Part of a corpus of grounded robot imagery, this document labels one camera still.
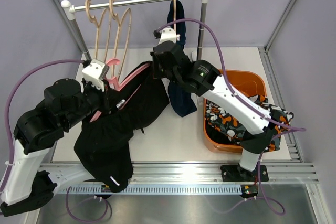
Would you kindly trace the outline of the beige hanger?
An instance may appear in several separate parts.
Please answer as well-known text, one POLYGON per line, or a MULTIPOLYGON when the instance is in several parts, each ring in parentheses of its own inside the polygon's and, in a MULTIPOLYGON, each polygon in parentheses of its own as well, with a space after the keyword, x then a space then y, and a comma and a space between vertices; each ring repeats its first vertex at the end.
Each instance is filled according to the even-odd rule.
POLYGON ((98 59, 98 46, 99 46, 99 38, 100 38, 100 30, 102 26, 103 19, 105 15, 108 13, 109 14, 109 23, 108 23, 108 33, 107 33, 107 40, 106 40, 106 45, 104 49, 104 59, 103 62, 107 62, 107 54, 108 54, 108 48, 109 48, 109 43, 110 43, 110 34, 111 34, 111 25, 112 25, 112 17, 110 16, 110 12, 108 8, 105 8, 100 16, 100 19, 97 20, 95 15, 91 15, 90 13, 90 7, 91 7, 91 0, 85 0, 85 12, 88 17, 88 20, 95 25, 96 28, 96 38, 95 38, 95 53, 94 53, 94 58, 98 59))
MULTIPOLYGON (((177 0, 173 0, 173 21, 176 21, 179 18, 180 18, 180 8, 179 8, 179 5, 177 3, 177 0)), ((176 33, 176 41, 180 41, 181 35, 177 31, 177 23, 173 24, 173 29, 176 33)))
POLYGON ((127 57, 127 52, 128 52, 128 47, 129 47, 129 39, 130 39, 130 33, 131 33, 131 27, 132 27, 132 10, 131 8, 125 9, 121 17, 114 11, 114 5, 115 0, 109 0, 109 13, 110 17, 112 20, 114 20, 117 24, 117 31, 115 34, 115 40, 114 40, 114 51, 113 51, 113 59, 117 59, 117 54, 118 54, 118 49, 119 49, 119 42, 121 39, 122 35, 122 30, 123 30, 123 24, 125 23, 125 20, 128 19, 128 25, 127 25, 127 35, 125 38, 125 43, 124 43, 124 49, 123 49, 123 56, 121 59, 121 64, 118 69, 118 74, 117 78, 120 80, 122 70, 124 67, 125 59, 127 57))

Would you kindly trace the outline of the pink hanger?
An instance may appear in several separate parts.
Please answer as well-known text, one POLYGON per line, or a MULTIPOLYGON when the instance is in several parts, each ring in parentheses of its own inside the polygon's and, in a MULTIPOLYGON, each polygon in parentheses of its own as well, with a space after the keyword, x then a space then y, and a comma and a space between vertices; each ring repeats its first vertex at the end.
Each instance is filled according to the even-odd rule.
MULTIPOLYGON (((118 59, 116 59, 116 58, 110 59, 110 60, 108 60, 108 61, 106 62, 106 64, 107 64, 109 67, 114 66, 114 65, 118 65, 119 63, 120 63, 120 60, 118 60, 118 59)), ((131 73, 129 73, 129 74, 127 75, 127 77, 125 77, 124 80, 123 80, 121 83, 118 82, 118 80, 117 80, 117 78, 116 78, 115 76, 112 77, 111 79, 107 79, 107 81, 108 81, 109 84, 112 84, 112 85, 113 85, 113 87, 114 87, 114 89, 115 89, 116 91, 121 91, 121 90, 124 89, 124 87, 125 87, 129 82, 131 82, 137 75, 139 75, 141 72, 143 72, 144 70, 146 70, 147 68, 149 68, 149 66, 150 66, 150 62, 144 62, 144 64, 142 64, 142 65, 139 66, 139 67, 136 67, 136 68, 134 69, 134 71, 132 71, 131 73)), ((128 98, 128 99, 125 101, 125 103, 124 103, 120 108, 118 108, 118 109, 122 109, 122 108, 128 103, 128 101, 130 100, 130 98, 128 98)), ((93 117, 91 118, 91 120, 90 120, 89 122, 91 123, 91 122, 96 121, 96 120, 100 117, 101 114, 102 114, 102 112, 98 110, 98 111, 93 115, 93 117)))

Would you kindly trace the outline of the navy blue shorts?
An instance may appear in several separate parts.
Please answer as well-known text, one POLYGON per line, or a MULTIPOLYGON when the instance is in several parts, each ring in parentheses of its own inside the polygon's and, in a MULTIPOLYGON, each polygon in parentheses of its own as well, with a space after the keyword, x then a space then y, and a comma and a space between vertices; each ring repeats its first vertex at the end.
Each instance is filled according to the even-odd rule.
MULTIPOLYGON (((183 4, 179 0, 177 0, 177 3, 180 8, 180 18, 179 19, 184 19, 185 13, 184 13, 183 4)), ((173 21, 173 1, 170 2, 170 10, 167 15, 167 23, 170 23, 172 21, 173 21)), ((185 22, 177 23, 177 31, 181 35, 181 39, 180 41, 176 43, 176 46, 174 48, 181 55, 183 52, 185 43, 186 43, 186 24, 185 22)), ((182 87, 180 87, 178 84, 170 81, 168 88, 167 88, 167 92, 168 92, 171 107, 173 108, 174 112, 178 116, 185 117, 197 111, 197 107, 191 98, 191 94, 183 90, 182 87)))

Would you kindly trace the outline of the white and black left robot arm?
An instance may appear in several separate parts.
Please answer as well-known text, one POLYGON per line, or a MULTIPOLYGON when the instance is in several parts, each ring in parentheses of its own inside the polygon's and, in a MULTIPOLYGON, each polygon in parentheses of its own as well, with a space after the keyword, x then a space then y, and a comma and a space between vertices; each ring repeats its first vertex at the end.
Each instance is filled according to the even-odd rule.
POLYGON ((46 205, 64 188, 93 179, 83 165, 58 172, 40 170, 54 144, 65 133, 96 111, 108 107, 106 89, 74 79, 60 79, 44 90, 44 99, 24 113, 14 129, 14 163, 1 194, 5 217, 33 211, 46 205))

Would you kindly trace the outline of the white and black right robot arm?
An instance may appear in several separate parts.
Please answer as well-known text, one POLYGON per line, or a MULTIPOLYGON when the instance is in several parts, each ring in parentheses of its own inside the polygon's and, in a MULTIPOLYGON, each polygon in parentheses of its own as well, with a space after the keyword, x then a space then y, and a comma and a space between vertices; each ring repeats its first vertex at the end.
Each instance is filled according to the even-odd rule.
POLYGON ((263 101, 260 95, 243 95, 229 82, 226 72, 206 60, 191 61, 172 41, 153 47, 150 55, 154 78, 167 78, 184 93, 204 97, 219 108, 218 114, 209 111, 206 115, 211 127, 242 147, 237 176, 250 180, 258 174, 260 156, 276 147, 275 141, 290 128, 293 114, 263 101))

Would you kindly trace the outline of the orange camouflage shorts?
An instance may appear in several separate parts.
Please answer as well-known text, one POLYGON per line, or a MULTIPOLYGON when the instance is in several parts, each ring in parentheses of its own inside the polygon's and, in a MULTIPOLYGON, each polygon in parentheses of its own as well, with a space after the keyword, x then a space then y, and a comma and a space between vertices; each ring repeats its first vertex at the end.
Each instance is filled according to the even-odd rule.
MULTIPOLYGON (((281 124, 291 124, 294 114, 279 106, 269 103, 266 96, 256 94, 249 96, 248 98, 258 106, 268 111, 278 111, 279 114, 276 115, 276 120, 280 121, 281 124)), ((250 137, 246 128, 235 117, 231 116, 223 108, 219 107, 212 101, 205 101, 204 118, 211 127, 227 135, 229 138, 240 138, 241 140, 246 140, 250 137)))

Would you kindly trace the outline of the black shorts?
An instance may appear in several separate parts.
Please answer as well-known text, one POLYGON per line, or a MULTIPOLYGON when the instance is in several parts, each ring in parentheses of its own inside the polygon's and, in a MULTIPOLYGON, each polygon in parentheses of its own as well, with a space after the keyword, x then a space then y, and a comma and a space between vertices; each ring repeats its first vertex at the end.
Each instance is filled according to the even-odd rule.
POLYGON ((205 125, 205 135, 217 144, 225 145, 238 145, 241 141, 240 138, 229 138, 227 135, 221 133, 220 131, 214 129, 210 125, 205 125))
POLYGON ((113 193, 123 191, 133 175, 129 140, 143 131, 169 104, 161 79, 153 77, 152 62, 139 64, 120 90, 109 90, 110 114, 82 121, 74 151, 84 168, 113 193))

